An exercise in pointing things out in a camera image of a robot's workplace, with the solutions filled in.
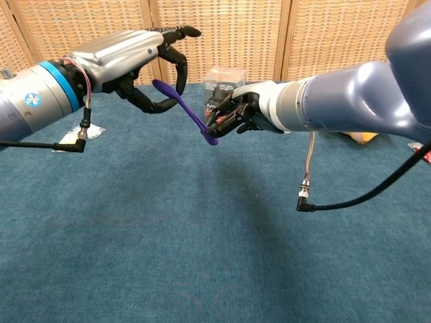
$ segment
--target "yellow object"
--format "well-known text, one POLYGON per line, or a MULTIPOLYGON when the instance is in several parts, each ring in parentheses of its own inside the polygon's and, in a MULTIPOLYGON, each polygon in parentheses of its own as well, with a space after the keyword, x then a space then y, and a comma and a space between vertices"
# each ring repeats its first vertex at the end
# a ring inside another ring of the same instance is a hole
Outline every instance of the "yellow object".
POLYGON ((77 133, 67 133, 59 143, 73 145, 74 143, 76 143, 77 140, 78 140, 77 133))
POLYGON ((345 133, 346 135, 350 136, 354 140, 356 140, 358 143, 365 144, 369 142, 371 139, 373 139, 375 136, 377 136, 377 133, 345 133))

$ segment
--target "blue ring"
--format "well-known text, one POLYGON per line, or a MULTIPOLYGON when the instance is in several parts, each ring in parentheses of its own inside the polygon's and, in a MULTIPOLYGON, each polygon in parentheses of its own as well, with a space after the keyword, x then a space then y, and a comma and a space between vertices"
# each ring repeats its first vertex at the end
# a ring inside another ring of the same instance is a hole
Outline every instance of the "blue ring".
POLYGON ((39 65, 45 68, 60 84, 63 91, 66 93, 67 99, 69 99, 70 105, 72 107, 72 112, 78 111, 79 102, 78 102, 78 99, 76 98, 76 94, 73 91, 72 87, 69 85, 69 82, 63 76, 63 74, 61 74, 61 72, 50 62, 47 62, 47 61, 40 62, 39 65))

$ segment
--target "wicker room divider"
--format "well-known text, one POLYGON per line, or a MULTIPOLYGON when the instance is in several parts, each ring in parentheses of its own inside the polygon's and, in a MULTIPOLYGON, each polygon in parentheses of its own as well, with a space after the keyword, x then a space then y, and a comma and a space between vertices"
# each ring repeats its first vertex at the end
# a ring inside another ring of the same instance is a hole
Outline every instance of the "wicker room divider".
MULTIPOLYGON (((247 70, 249 81, 291 80, 370 59, 385 59, 385 39, 424 0, 0 0, 0 67, 14 71, 56 59, 117 30, 190 24, 202 31, 174 47, 186 54, 190 83, 213 67, 247 70)), ((156 59, 141 70, 173 83, 156 59)))
POLYGON ((292 0, 281 79, 385 60, 387 36, 416 0, 292 0))

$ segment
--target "woven screen panel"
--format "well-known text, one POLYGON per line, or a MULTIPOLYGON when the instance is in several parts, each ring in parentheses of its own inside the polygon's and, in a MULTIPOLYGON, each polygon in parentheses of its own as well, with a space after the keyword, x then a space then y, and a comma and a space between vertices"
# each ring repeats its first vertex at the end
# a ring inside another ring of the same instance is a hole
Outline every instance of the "woven screen panel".
POLYGON ((402 18, 407 2, 299 0, 283 80, 384 60, 387 36, 402 18))
POLYGON ((0 68, 10 68, 14 73, 30 66, 13 33, 5 14, 0 10, 0 68))
MULTIPOLYGON (((42 59, 56 59, 74 47, 121 30, 139 30, 139 0, 16 0, 42 59)), ((137 83, 153 79, 150 64, 137 83)))
MULTIPOLYGON (((173 45, 187 57, 190 83, 212 67, 246 69, 249 81, 273 79, 281 0, 158 0, 161 26, 192 25, 202 35, 173 45)), ((176 77, 168 63, 169 82, 176 77)))

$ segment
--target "cable connector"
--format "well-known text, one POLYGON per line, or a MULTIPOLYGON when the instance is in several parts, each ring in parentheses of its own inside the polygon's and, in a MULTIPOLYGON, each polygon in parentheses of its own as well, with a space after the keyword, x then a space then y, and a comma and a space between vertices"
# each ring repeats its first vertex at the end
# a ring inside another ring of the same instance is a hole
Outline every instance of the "cable connector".
POLYGON ((300 191, 299 191, 298 196, 304 197, 305 199, 307 199, 309 190, 310 190, 310 180, 304 179, 302 181, 302 184, 300 185, 300 191))
POLYGON ((314 205, 307 204, 308 191, 310 190, 310 180, 304 179, 300 185, 300 191, 298 193, 298 204, 296 210, 298 212, 313 212, 314 205))
POLYGON ((87 139, 87 129, 91 126, 91 115, 92 111, 89 107, 84 108, 84 117, 82 118, 79 126, 81 129, 78 132, 78 138, 82 140, 87 139))
POLYGON ((77 139, 74 144, 60 144, 55 143, 53 149, 56 151, 66 151, 68 153, 83 153, 86 148, 86 141, 84 139, 77 139))

